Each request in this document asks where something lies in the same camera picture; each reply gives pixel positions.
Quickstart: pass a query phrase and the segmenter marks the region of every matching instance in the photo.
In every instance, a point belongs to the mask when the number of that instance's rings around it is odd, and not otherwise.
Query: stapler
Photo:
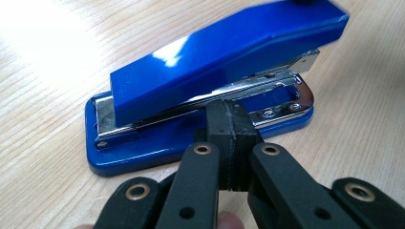
[[[242,104],[263,138],[305,127],[313,95],[299,73],[349,16],[327,0],[232,14],[111,73],[86,104],[91,170],[110,177],[177,161],[205,128],[205,105]]]

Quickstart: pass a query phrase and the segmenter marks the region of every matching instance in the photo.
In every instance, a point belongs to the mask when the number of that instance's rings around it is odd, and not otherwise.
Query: wooden table
[[[261,0],[0,3],[0,227],[94,223],[130,177],[162,180],[178,163],[118,177],[88,167],[84,105],[109,73]],[[315,115],[267,141],[286,147],[320,183],[359,177],[405,205],[405,2],[335,1],[351,15],[342,38],[303,74]],[[246,194],[220,210],[255,228]]]

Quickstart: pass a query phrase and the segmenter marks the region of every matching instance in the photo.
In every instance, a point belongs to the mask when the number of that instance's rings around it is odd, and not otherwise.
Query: stapler metal magazine
[[[263,4],[116,70],[111,91],[86,104],[91,170],[110,177],[180,160],[217,99],[241,103],[263,138],[306,126],[313,96],[299,73],[348,20],[327,0]]]

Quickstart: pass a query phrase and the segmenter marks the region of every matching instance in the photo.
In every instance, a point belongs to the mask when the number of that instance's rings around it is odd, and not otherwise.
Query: blue plastic cover
[[[118,127],[289,61],[342,34],[349,16],[327,0],[239,11],[111,73]]]

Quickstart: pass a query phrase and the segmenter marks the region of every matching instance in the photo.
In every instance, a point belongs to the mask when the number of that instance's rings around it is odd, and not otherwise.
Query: black object
[[[405,209],[370,183],[318,184],[286,149],[263,142],[242,105],[217,100],[206,110],[206,135],[196,132],[177,174],[124,182],[96,228],[215,228],[219,188],[248,191],[259,228],[405,228]]]

